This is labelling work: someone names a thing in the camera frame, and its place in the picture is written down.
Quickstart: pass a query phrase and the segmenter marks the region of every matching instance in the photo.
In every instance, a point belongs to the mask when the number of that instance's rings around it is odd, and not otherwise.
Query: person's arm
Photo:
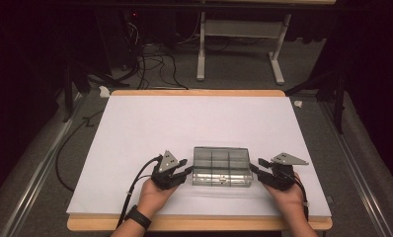
[[[279,191],[268,185],[263,185],[273,196],[293,237],[317,237],[317,233],[311,228],[304,216],[302,191],[297,185],[293,185],[286,191]]]
[[[160,190],[151,179],[144,182],[141,188],[140,199],[137,210],[151,219],[168,201],[169,197],[178,187],[170,190]],[[112,237],[141,237],[145,233],[144,227],[132,219],[128,219],[121,224],[113,233]]]

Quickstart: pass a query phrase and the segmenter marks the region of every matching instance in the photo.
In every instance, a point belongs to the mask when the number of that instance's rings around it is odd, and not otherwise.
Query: watch strap
[[[138,224],[140,224],[144,229],[148,229],[148,227],[151,224],[151,220],[149,220],[145,215],[141,214],[137,210],[137,205],[134,205],[131,210],[128,212],[128,214],[125,216],[124,220],[132,219]]]

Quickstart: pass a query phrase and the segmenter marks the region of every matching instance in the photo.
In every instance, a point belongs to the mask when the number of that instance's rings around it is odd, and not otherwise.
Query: black wristband
[[[138,224],[140,224],[144,229],[148,229],[148,227],[151,224],[151,220],[149,220],[145,215],[141,214],[137,210],[137,205],[134,205],[131,210],[128,212],[128,214],[125,216],[124,220],[132,219]]]

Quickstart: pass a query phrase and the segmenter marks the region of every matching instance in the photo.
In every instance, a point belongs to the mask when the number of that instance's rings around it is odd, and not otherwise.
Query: transparent container
[[[241,187],[252,185],[246,148],[195,147],[193,185]]]

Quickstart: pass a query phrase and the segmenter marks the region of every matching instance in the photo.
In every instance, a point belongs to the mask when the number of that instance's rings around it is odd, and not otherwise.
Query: white paper
[[[248,148],[256,165],[258,158],[271,160],[281,152],[309,162],[294,170],[305,186],[310,215],[331,216],[288,98],[208,96],[110,97],[67,212],[120,214],[126,192],[147,161],[170,150],[178,160],[188,159],[188,167],[196,146]],[[150,175],[154,165],[143,175]],[[138,202],[143,180],[129,206]],[[255,174],[250,188],[192,186],[190,174],[159,214],[279,212]]]

